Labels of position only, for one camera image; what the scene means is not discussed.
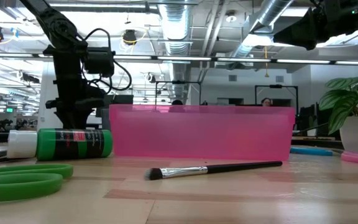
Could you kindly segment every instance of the bottle label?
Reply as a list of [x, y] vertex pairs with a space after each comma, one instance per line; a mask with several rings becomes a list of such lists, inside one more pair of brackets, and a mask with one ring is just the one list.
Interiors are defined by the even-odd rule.
[[103, 149], [101, 130], [56, 129], [54, 159], [101, 157]]

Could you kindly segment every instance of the desk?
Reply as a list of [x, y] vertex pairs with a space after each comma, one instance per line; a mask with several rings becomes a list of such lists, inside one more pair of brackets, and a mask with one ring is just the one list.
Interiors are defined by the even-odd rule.
[[150, 167], [226, 162], [243, 161], [64, 161], [74, 175], [59, 192], [0, 203], [0, 224], [358, 223], [358, 164], [338, 157], [292, 154], [282, 167], [143, 180]]

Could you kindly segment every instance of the blue object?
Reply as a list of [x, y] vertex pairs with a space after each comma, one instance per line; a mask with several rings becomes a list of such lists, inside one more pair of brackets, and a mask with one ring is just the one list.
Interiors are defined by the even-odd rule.
[[317, 155], [317, 156], [332, 156], [333, 152], [325, 149], [318, 148], [305, 148], [305, 147], [291, 147], [291, 153]]

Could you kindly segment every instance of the brush bristles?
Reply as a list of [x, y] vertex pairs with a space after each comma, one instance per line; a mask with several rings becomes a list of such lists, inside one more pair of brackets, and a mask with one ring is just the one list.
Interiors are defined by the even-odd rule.
[[146, 180], [159, 180], [162, 179], [162, 172], [159, 168], [151, 168], [144, 174]]

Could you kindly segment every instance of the silver brush ferrule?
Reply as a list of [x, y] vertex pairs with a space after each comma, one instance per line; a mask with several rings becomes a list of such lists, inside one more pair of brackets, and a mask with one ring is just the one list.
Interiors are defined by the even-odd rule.
[[208, 173], [207, 167], [160, 168], [162, 178], [181, 177]]

